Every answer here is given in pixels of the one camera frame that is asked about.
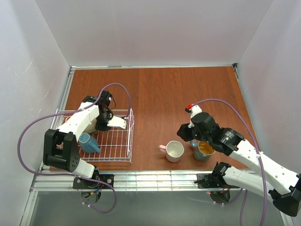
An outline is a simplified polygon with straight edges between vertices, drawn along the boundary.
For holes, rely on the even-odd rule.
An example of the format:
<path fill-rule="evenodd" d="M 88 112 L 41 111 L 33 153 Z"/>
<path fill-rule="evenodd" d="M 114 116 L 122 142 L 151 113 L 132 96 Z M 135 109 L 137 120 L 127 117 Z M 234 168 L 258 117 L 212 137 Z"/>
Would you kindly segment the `blue bear mug yellow inside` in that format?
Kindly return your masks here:
<path fill-rule="evenodd" d="M 197 161 L 206 162 L 215 153 L 215 150 L 204 141 L 190 141 L 194 148 L 193 156 Z"/>

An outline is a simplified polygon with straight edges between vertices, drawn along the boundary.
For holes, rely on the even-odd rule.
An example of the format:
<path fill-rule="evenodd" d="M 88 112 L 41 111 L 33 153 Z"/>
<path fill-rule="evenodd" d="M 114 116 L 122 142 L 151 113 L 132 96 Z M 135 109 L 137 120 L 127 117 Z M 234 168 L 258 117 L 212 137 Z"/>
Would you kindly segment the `light blue mug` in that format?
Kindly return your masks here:
<path fill-rule="evenodd" d="M 101 153 L 97 140 L 88 133 L 82 133 L 79 137 L 79 145 L 81 149 L 88 153 Z"/>

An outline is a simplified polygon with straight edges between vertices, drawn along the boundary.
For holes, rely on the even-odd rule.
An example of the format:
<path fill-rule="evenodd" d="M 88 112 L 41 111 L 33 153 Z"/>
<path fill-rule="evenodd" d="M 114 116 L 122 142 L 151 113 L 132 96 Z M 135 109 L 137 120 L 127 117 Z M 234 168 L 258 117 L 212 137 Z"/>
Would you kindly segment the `pink faceted mug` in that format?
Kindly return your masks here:
<path fill-rule="evenodd" d="M 167 145 L 159 145 L 158 148 L 169 162 L 178 162 L 184 154 L 184 146 L 179 141 L 170 141 Z"/>

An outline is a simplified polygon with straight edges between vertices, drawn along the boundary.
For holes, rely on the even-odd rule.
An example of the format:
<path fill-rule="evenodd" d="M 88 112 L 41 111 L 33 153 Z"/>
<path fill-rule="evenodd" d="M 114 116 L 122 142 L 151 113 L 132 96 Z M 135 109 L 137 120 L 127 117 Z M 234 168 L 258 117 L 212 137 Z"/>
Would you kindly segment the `orange brown mug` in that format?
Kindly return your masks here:
<path fill-rule="evenodd" d="M 67 116 L 67 117 L 64 119 L 64 122 L 67 122 L 70 118 L 71 118 L 71 115 L 70 115 L 70 116 Z"/>

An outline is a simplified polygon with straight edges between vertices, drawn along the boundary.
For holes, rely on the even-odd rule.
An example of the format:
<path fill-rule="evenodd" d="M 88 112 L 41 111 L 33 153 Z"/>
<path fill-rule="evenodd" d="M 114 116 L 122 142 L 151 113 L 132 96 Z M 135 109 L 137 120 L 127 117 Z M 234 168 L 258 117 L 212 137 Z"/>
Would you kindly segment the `beige round mug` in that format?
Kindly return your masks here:
<path fill-rule="evenodd" d="M 93 119 L 89 124 L 88 126 L 84 129 L 84 133 L 88 133 L 88 134 L 95 134 L 97 132 L 97 129 L 95 128 L 96 127 L 96 122 L 97 120 L 96 119 Z"/>

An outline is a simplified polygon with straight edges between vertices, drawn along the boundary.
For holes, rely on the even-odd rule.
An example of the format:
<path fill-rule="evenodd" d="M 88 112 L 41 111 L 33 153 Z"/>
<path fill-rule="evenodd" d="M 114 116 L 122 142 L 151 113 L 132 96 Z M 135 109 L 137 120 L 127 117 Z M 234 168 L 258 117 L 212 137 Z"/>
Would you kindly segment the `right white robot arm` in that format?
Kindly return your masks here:
<path fill-rule="evenodd" d="M 177 135 L 186 142 L 203 141 L 215 151 L 235 159 L 255 174 L 236 169 L 228 163 L 217 163 L 210 175 L 196 181 L 203 187 L 241 187 L 252 193 L 266 196 L 281 212 L 297 216 L 301 208 L 301 176 L 276 163 L 231 128 L 220 128 L 206 112 L 187 111 L 190 122 L 180 126 Z"/>

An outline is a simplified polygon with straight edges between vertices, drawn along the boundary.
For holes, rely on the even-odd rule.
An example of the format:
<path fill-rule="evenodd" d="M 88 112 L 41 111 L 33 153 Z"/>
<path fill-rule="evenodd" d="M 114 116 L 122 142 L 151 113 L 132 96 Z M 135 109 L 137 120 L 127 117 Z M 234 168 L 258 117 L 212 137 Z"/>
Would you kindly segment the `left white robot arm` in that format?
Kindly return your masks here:
<path fill-rule="evenodd" d="M 96 97 L 87 96 L 80 104 L 79 112 L 57 129 L 48 129 L 44 136 L 43 163 L 65 170 L 82 178 L 95 179 L 95 166 L 79 156 L 78 141 L 84 130 L 96 121 L 94 128 L 108 131 L 113 112 L 109 108 L 112 94 L 103 91 L 95 105 Z"/>

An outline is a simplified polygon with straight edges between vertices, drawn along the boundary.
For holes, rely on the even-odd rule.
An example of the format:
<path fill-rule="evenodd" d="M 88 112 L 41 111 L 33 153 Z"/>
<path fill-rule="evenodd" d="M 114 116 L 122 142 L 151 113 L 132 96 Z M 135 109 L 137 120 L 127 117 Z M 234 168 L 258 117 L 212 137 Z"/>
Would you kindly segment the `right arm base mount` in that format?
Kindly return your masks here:
<path fill-rule="evenodd" d="M 226 170 L 231 168 L 231 165 L 225 162 L 217 162 L 213 171 L 209 174 L 197 174 L 197 180 L 194 183 L 200 188 L 220 188 L 220 190 L 209 191 L 211 199 L 214 204 L 229 205 L 236 201 L 242 193 L 242 189 L 231 200 L 230 189 L 237 188 L 237 186 L 228 185 L 223 177 L 226 175 Z"/>

